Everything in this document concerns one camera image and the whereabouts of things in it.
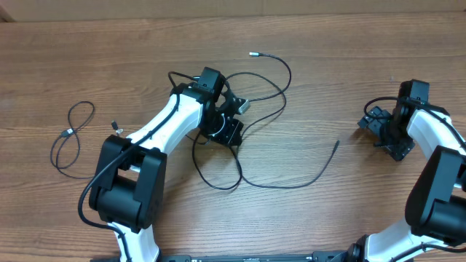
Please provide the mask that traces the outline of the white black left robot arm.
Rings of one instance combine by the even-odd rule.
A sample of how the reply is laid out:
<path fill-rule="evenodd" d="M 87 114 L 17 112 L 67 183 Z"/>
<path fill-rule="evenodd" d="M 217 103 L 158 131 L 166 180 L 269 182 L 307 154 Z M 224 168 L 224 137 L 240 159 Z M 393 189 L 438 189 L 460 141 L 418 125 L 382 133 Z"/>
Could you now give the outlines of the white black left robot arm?
<path fill-rule="evenodd" d="M 115 234 L 117 261 L 158 261 L 152 225 L 162 204 L 168 155 L 194 129 L 215 143 L 240 145 L 243 124 L 235 116 L 249 107 L 220 71 L 206 67 L 190 83 L 174 84 L 167 105 L 144 127 L 126 138 L 106 138 L 77 210 L 87 225 Z"/>

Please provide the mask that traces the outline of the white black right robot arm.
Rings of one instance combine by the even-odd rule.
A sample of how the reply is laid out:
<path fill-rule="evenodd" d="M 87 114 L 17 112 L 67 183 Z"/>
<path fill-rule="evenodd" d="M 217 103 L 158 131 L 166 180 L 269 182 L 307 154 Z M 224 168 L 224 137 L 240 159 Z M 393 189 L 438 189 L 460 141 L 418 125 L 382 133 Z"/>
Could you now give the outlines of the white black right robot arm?
<path fill-rule="evenodd" d="M 402 82 L 392 111 L 375 100 L 363 107 L 360 128 L 377 137 L 395 161 L 415 147 L 427 163 L 408 196 L 403 219 L 350 245 L 344 261 L 412 261 L 431 250 L 465 252 L 465 139 L 454 128 L 449 112 L 429 102 L 430 85 Z"/>

